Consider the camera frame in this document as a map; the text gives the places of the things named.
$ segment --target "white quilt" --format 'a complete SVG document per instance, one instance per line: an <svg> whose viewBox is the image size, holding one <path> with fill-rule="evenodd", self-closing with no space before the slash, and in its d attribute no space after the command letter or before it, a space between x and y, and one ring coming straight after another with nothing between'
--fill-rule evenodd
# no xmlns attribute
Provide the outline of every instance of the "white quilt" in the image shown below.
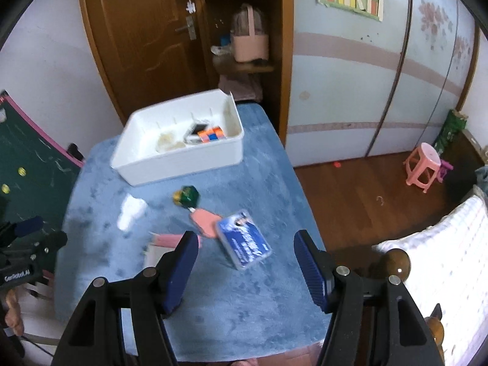
<svg viewBox="0 0 488 366"><path fill-rule="evenodd" d="M440 303L446 366L465 366L488 334L488 216L474 195L438 224L374 247L411 259L405 286L424 317Z"/></svg>

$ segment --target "wooden shelf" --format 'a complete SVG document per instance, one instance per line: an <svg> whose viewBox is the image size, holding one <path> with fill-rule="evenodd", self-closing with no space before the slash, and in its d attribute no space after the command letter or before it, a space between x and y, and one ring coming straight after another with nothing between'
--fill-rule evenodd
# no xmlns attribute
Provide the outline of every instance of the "wooden shelf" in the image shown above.
<svg viewBox="0 0 488 366"><path fill-rule="evenodd" d="M219 74L233 73L270 73L274 66L269 62L265 65L259 65L252 62L237 63L232 55L214 56L212 63Z"/></svg>

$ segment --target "white plastic bin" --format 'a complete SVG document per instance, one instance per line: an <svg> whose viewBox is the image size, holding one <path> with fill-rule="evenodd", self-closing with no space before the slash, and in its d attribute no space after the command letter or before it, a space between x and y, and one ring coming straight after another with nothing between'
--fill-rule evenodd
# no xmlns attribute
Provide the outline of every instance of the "white plastic bin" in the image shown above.
<svg viewBox="0 0 488 366"><path fill-rule="evenodd" d="M225 139L159 153L161 134L183 139L196 121L222 128ZM111 166L131 185L220 168L242 161L244 129L232 95L219 89L179 97L131 114L112 156Z"/></svg>

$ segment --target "blue tablecloth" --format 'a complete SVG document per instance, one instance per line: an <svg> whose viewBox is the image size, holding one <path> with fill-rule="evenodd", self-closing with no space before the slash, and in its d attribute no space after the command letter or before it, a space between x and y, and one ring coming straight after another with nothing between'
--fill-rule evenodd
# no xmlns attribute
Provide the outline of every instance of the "blue tablecloth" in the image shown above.
<svg viewBox="0 0 488 366"><path fill-rule="evenodd" d="M150 231L197 231L184 208L172 201L194 185L200 206L222 216L247 209L274 253L246 271L232 265L218 240L203 238L184 302L165 320L179 361L226 361L265 356L323 340L330 316L308 292L293 252L293 235L307 229L323 243L307 199L285 150L262 108L238 107L245 128L239 165L129 186L110 167L117 138L96 145L73 190L63 229L68 244L58 254L55 307L68 320L95 277L131 278L142 270ZM127 194L148 207L131 230L117 228ZM131 320L123 315L127 352L137 353Z"/></svg>

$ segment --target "green chalkboard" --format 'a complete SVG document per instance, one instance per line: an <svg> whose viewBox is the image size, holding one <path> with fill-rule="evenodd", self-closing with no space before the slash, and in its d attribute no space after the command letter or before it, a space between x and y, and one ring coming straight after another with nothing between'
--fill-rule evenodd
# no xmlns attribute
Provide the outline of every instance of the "green chalkboard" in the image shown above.
<svg viewBox="0 0 488 366"><path fill-rule="evenodd" d="M61 230L81 165L0 93L0 223L34 216L45 222L41 232L16 243ZM42 267L54 272L55 260L53 254Z"/></svg>

